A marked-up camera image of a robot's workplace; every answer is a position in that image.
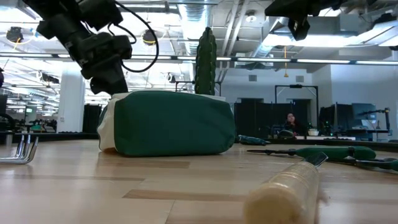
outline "cactus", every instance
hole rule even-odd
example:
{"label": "cactus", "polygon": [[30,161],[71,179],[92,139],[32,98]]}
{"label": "cactus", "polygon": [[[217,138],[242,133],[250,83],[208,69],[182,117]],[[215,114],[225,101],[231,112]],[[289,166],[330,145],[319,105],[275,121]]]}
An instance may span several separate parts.
{"label": "cactus", "polygon": [[206,27],[199,39],[196,57],[195,93],[214,95],[217,58],[216,38]]}

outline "wooden table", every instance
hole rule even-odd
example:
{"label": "wooden table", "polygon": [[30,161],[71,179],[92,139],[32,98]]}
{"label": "wooden table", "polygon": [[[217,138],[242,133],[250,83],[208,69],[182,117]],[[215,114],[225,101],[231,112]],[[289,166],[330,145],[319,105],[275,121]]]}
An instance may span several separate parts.
{"label": "wooden table", "polygon": [[[270,145],[269,149],[302,146]],[[27,166],[0,166],[2,223],[234,224],[245,195],[298,157],[247,154],[125,158],[98,141],[39,143]],[[377,152],[379,157],[398,154]],[[325,163],[321,224],[398,223],[398,173]]]}

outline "green bag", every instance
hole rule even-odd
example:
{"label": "green bag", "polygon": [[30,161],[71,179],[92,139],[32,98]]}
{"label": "green bag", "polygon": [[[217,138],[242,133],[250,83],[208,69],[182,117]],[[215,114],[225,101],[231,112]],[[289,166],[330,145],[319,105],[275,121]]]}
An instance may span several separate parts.
{"label": "green bag", "polygon": [[224,101],[189,93],[135,91],[109,102],[98,134],[101,150],[114,147],[127,156],[210,155],[232,146],[235,124]]}

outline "pillar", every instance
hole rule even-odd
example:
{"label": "pillar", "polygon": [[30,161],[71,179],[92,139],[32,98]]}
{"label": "pillar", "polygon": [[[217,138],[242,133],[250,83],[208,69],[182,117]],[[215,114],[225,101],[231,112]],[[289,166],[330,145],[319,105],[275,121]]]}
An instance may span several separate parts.
{"label": "pillar", "polygon": [[57,132],[81,132],[85,104],[85,81],[75,62],[64,62],[62,69]]}

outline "allen wrench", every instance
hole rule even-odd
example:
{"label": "allen wrench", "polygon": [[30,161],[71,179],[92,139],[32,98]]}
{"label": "allen wrench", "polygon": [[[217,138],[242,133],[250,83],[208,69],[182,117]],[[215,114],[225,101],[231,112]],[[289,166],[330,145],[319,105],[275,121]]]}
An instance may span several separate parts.
{"label": "allen wrench", "polygon": [[25,137],[22,135],[21,141],[18,144],[17,151],[13,157],[0,157],[0,164],[28,164],[32,162],[35,157],[39,138],[36,137],[31,149],[30,147],[30,135],[27,136],[26,142]]}

